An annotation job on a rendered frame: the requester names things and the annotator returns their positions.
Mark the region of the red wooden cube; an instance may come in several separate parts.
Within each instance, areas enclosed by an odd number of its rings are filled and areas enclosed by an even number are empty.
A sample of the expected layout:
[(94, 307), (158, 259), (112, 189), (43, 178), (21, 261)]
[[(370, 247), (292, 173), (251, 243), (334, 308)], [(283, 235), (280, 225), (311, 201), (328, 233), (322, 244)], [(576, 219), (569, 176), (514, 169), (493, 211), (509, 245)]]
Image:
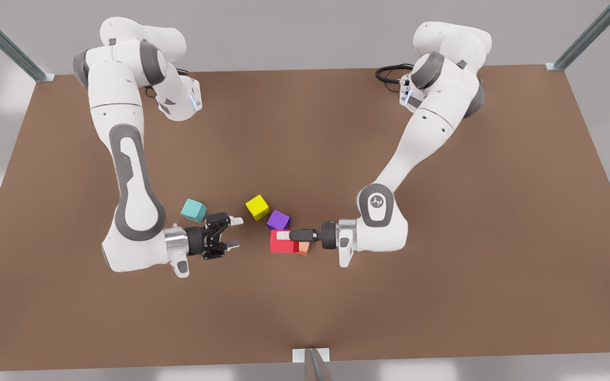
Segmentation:
[(270, 253), (295, 253), (294, 246), (297, 246), (296, 242), (298, 242), (298, 241), (276, 240), (276, 230), (271, 230)]

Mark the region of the purple wooden cube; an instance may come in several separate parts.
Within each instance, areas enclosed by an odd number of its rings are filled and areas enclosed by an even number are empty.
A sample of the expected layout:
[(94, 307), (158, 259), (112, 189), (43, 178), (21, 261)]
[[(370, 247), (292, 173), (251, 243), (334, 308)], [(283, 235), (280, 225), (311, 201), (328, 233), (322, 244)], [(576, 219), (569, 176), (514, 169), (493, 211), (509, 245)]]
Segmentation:
[(288, 230), (290, 228), (291, 218), (289, 215), (283, 214), (279, 210), (273, 210), (271, 213), (267, 227), (271, 230), (283, 231)]

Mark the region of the yellow wooden cube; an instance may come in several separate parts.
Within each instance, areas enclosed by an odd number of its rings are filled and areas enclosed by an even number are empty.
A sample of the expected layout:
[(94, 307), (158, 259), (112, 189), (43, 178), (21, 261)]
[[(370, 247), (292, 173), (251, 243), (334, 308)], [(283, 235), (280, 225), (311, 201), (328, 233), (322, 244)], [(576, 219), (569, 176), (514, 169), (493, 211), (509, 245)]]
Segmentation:
[(251, 214), (252, 218), (256, 221), (263, 219), (271, 212), (268, 203), (260, 194), (247, 201), (245, 203), (245, 206), (247, 207), (248, 212)]

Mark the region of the teal wooden cube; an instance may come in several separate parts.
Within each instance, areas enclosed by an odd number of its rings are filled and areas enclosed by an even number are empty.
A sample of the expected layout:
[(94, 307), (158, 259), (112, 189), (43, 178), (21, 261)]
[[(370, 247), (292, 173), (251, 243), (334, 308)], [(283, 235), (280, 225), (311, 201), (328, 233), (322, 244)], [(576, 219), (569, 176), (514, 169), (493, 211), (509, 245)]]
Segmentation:
[(205, 216), (207, 213), (207, 207), (201, 203), (193, 200), (191, 198), (187, 198), (183, 205), (183, 208), (180, 211), (180, 215), (182, 215), (187, 220), (192, 220), (197, 223), (203, 222), (205, 220)]

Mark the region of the silver frame post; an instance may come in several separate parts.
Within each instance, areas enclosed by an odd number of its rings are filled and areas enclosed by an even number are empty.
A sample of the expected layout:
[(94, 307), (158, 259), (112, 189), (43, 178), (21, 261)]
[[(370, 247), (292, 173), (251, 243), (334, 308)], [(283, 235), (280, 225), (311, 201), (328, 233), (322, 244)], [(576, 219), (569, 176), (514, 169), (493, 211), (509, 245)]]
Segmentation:
[(610, 3), (554, 62), (547, 71), (565, 71), (610, 26)]
[(1, 29), (0, 50), (10, 58), (19, 68), (38, 84), (50, 83), (56, 79), (53, 73), (44, 72), (33, 60), (22, 51)]
[(330, 349), (292, 349), (291, 361), (303, 363), (303, 381), (334, 381), (328, 369)]

